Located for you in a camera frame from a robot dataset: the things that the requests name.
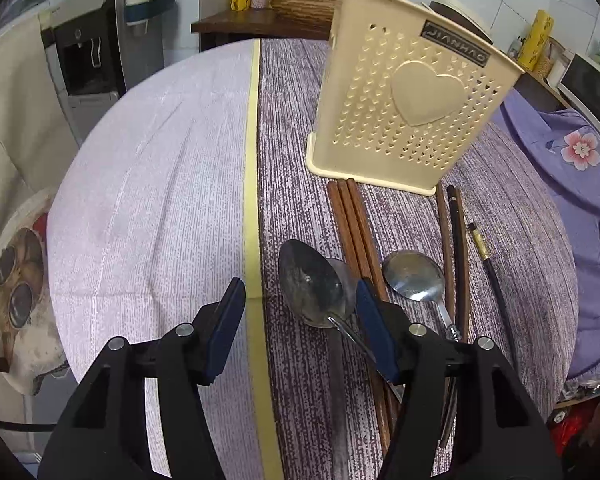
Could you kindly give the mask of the purple floral cloth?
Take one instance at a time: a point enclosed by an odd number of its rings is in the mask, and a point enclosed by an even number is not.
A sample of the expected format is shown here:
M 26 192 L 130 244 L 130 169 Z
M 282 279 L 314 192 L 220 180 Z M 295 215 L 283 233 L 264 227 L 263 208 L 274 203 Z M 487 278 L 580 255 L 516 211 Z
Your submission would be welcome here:
M 492 116 L 548 187 L 576 264 L 579 319 L 570 382 L 600 377 L 600 134 L 576 110 L 536 110 L 517 90 Z

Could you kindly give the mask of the yellow paper roll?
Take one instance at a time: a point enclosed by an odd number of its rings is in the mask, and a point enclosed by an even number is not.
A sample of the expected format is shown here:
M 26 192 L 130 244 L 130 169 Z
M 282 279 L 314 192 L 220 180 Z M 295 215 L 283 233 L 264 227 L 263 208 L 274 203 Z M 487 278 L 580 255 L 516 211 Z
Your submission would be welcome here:
M 545 10 L 536 12 L 534 22 L 520 48 L 517 62 L 527 72 L 532 72 L 539 61 L 554 26 L 554 18 Z

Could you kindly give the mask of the dark wooden sink table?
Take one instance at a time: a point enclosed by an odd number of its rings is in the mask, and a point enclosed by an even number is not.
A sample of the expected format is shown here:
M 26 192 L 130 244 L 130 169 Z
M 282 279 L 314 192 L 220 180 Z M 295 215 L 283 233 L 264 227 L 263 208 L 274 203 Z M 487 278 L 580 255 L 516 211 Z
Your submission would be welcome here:
M 296 38 L 327 40 L 329 24 L 306 24 L 285 18 L 273 10 L 227 10 L 190 25 L 199 36 L 201 52 L 248 39 Z

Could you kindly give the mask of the brown white rice cooker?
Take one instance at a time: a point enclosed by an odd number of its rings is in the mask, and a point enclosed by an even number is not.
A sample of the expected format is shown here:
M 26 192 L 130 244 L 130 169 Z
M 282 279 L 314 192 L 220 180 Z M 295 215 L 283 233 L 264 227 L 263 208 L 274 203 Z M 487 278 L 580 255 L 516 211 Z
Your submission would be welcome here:
M 466 28 L 488 44 L 494 44 L 490 27 L 478 14 L 472 12 L 458 0 L 430 0 L 429 2 L 423 2 L 422 5 L 428 10 L 436 12 Z

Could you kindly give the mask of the black gold-tipped chopstick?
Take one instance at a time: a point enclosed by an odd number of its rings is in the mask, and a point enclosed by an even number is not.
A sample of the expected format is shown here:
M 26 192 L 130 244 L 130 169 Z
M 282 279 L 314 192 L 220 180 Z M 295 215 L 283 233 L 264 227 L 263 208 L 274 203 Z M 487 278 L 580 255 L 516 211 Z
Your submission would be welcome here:
M 483 269 L 484 272 L 486 272 L 486 277 L 488 278 L 492 292 L 494 293 L 496 305 L 498 306 L 498 312 L 500 312 L 502 318 L 510 356 L 512 357 L 513 368 L 514 370 L 518 370 L 518 356 L 512 324 L 510 324 L 506 301 L 501 289 L 500 281 L 498 280 L 498 276 L 496 275 L 494 265 L 490 257 L 490 252 L 488 251 L 488 248 L 486 247 L 486 241 L 484 240 L 475 222 L 470 222 L 468 224 L 468 230 L 480 256 Z

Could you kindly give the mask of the small shiny metal spoon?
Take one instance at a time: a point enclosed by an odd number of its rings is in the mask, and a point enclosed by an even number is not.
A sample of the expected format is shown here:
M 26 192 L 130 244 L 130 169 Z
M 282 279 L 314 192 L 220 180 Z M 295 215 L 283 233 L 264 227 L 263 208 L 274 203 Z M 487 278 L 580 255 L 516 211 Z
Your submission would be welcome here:
M 452 341 L 462 340 L 462 333 L 445 307 L 444 274 L 434 260 L 421 252 L 398 250 L 385 258 L 381 269 L 394 292 L 411 301 L 434 304 L 446 336 Z

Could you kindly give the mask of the white microwave oven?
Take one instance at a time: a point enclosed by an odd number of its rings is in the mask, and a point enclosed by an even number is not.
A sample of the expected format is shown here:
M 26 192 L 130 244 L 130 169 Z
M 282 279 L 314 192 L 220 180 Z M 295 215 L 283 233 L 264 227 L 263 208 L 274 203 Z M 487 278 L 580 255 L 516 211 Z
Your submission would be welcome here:
M 580 54 L 573 55 L 557 89 L 600 132 L 600 66 Z

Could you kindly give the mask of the white water dispenser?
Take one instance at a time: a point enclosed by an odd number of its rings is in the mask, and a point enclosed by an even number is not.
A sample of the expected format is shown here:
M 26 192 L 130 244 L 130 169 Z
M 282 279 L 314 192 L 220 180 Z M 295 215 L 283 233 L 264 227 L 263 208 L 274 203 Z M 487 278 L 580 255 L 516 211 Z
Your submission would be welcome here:
M 119 0 L 59 0 L 41 15 L 47 64 L 79 144 L 126 92 Z

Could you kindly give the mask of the large dark metal spoon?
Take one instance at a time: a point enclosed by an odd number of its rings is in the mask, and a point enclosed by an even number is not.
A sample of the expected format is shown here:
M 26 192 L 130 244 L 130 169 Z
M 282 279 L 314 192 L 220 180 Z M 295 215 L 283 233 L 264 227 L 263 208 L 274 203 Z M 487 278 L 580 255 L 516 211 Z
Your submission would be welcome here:
M 348 323 L 356 306 L 356 281 L 343 261 L 327 259 L 301 240 L 286 240 L 279 249 L 278 280 L 297 318 L 314 328 L 336 328 L 376 363 L 372 350 Z

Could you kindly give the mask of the brown wooden chopstick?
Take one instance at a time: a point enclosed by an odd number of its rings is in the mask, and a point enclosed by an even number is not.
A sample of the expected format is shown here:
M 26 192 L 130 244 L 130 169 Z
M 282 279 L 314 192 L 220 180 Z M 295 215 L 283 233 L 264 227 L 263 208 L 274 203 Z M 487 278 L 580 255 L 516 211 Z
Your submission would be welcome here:
M 354 241 L 351 236 L 350 226 L 346 217 L 346 211 L 343 207 L 342 197 L 335 181 L 327 183 L 327 193 L 332 214 L 334 215 L 337 232 L 340 239 L 340 245 L 343 252 L 344 261 L 350 266 L 354 278 L 361 277 L 361 270 L 358 266 L 358 255 L 356 254 Z M 382 454 L 386 454 L 390 443 L 389 416 L 385 399 L 385 389 L 382 380 L 377 374 L 375 365 L 370 359 L 367 359 L 368 377 L 370 378 L 370 388 L 372 389 L 375 413 L 378 425 L 379 439 Z
M 360 220 L 361 228 L 363 231 L 363 237 L 366 245 L 367 258 L 370 260 L 370 266 L 372 267 L 372 278 L 375 281 L 374 293 L 380 300 L 387 300 L 388 294 L 386 288 L 383 284 L 381 284 L 381 270 L 380 263 L 378 257 L 378 251 L 373 239 L 372 231 L 370 230 L 370 219 L 368 218 L 366 208 L 364 206 L 364 202 L 362 200 L 362 195 L 358 184 L 353 179 L 345 180 L 349 185 L 352 198 L 354 200 L 354 204 L 356 209 L 358 210 L 358 220 Z M 396 400 L 396 408 L 398 409 L 398 414 L 400 411 L 400 403 Z
M 446 206 L 444 189 L 441 183 L 439 183 L 436 186 L 436 202 L 443 258 L 445 307 L 446 310 L 448 310 L 449 316 L 452 318 L 452 320 L 455 320 L 455 285 L 452 235 L 450 229 L 448 206 Z
M 352 243 L 356 252 L 356 265 L 358 266 L 358 274 L 360 274 L 362 278 L 368 278 L 373 284 L 375 284 L 375 281 L 372 278 L 372 267 L 370 266 L 370 260 L 367 258 L 366 245 L 361 223 L 360 220 L 358 220 L 358 210 L 354 204 L 349 185 L 345 180 L 338 180 L 337 188 L 340 193 L 344 215 L 347 218 L 349 231 L 352 236 Z M 388 382 L 386 382 L 385 379 L 379 374 L 377 374 L 377 376 L 379 377 L 379 381 L 382 385 L 382 391 L 384 392 L 384 410 L 387 419 L 387 431 L 388 436 L 391 436 L 394 426 L 396 426 L 396 418 L 398 417 L 396 398 L 394 397 Z

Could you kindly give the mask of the woven basin sink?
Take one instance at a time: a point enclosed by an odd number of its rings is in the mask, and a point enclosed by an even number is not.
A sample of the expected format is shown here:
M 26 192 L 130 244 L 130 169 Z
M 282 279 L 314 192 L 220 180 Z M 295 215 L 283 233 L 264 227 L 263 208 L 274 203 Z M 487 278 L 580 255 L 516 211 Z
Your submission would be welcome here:
M 326 27 L 332 22 L 337 0 L 268 0 L 276 14 L 288 20 Z

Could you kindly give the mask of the cream plastic utensil holder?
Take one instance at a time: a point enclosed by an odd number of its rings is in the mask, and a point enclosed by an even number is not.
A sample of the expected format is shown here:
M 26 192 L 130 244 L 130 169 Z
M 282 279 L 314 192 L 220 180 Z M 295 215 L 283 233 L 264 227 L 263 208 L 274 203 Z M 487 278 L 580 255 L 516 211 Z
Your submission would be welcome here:
M 524 72 L 407 0 L 336 0 L 306 166 L 431 196 Z

